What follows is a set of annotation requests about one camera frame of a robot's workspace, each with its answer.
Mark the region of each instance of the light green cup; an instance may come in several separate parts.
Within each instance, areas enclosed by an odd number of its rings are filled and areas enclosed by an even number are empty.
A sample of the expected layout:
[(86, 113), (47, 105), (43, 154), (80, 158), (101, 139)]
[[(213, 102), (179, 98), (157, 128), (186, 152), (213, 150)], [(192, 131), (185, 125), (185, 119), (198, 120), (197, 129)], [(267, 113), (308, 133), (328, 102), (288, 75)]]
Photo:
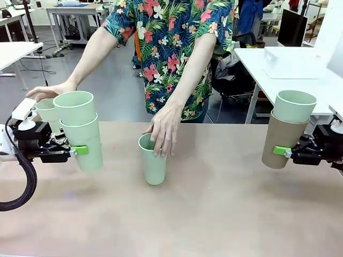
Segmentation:
[(282, 122), (307, 122), (317, 104), (317, 99), (308, 93), (285, 90), (280, 91), (274, 105), (274, 116)]
[(161, 184), (166, 175), (167, 157), (154, 155), (155, 142), (150, 141), (151, 133), (142, 135), (138, 140), (145, 180), (150, 185)]
[(60, 120), (61, 127), (70, 146), (87, 146), (88, 154), (75, 156), (80, 170), (94, 171), (102, 168), (102, 151), (98, 114), (91, 122), (80, 126), (67, 126)]
[(44, 99), (36, 104), (36, 110), (42, 121), (48, 122), (53, 133), (59, 133), (59, 116), (53, 103), (54, 99)]
[(59, 118), (68, 126), (79, 126), (95, 119), (93, 94), (86, 91), (72, 91), (54, 99)]

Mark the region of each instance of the hawaiian shirt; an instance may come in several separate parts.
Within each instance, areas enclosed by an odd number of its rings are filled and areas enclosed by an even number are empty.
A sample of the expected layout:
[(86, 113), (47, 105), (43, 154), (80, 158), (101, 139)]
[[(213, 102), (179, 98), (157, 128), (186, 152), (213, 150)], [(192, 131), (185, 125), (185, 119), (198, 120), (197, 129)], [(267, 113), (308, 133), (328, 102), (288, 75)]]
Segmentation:
[[(234, 0), (117, 0), (102, 24), (120, 44), (137, 31), (145, 84), (145, 107), (155, 115), (180, 81), (197, 38), (212, 33), (231, 51)], [(182, 111), (195, 119), (212, 93), (209, 67)]]

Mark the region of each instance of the cup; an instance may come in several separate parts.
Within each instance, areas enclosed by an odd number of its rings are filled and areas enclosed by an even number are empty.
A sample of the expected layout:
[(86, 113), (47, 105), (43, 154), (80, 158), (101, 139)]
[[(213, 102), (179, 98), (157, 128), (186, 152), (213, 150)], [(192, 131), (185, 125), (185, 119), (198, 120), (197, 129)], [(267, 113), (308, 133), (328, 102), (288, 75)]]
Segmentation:
[(150, 137), (151, 133), (142, 135), (138, 140), (138, 145), (143, 159), (146, 182), (150, 185), (159, 185), (165, 179), (167, 157), (154, 155), (155, 142), (151, 141)]
[(289, 123), (307, 122), (317, 104), (308, 93), (295, 90), (280, 91), (274, 105), (276, 119)]
[(274, 154), (275, 146), (294, 147), (304, 133), (308, 121), (304, 123), (283, 122), (276, 119), (274, 110), (272, 110), (262, 154), (262, 162), (272, 169), (284, 168), (289, 159), (282, 155)]
[(95, 114), (95, 119), (84, 125), (68, 126), (61, 120), (60, 124), (70, 146), (86, 146), (88, 149), (87, 154), (77, 154), (75, 156), (79, 168), (82, 171), (94, 171), (102, 168), (98, 114)]
[(93, 94), (86, 91), (72, 91), (54, 99), (59, 118), (67, 126), (80, 126), (95, 119)]
[(36, 110), (42, 121), (48, 122), (53, 133), (60, 133), (59, 117), (53, 103), (54, 99), (44, 99), (36, 104)]

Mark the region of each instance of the blue jacket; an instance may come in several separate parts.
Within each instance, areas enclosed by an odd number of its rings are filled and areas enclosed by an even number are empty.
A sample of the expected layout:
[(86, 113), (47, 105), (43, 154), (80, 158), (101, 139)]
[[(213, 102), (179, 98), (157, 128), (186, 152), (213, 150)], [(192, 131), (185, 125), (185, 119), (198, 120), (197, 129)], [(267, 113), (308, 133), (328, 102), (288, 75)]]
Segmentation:
[(258, 12), (258, 17), (263, 17), (263, 0), (255, 2), (255, 0), (245, 0), (241, 10), (240, 19), (237, 23), (237, 29), (242, 33), (251, 31), (255, 13)]

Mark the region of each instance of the person's right hand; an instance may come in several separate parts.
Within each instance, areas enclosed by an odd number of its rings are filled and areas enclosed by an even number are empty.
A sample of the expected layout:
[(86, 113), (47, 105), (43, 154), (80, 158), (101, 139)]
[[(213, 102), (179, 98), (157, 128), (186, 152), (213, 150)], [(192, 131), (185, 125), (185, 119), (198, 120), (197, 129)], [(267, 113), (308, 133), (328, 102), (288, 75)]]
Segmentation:
[(51, 87), (35, 87), (30, 92), (26, 94), (26, 97), (31, 97), (35, 94), (35, 100), (37, 102), (46, 98), (55, 98), (57, 95), (61, 95), (66, 92), (75, 91), (77, 88), (76, 83), (66, 81), (62, 84), (51, 86)]

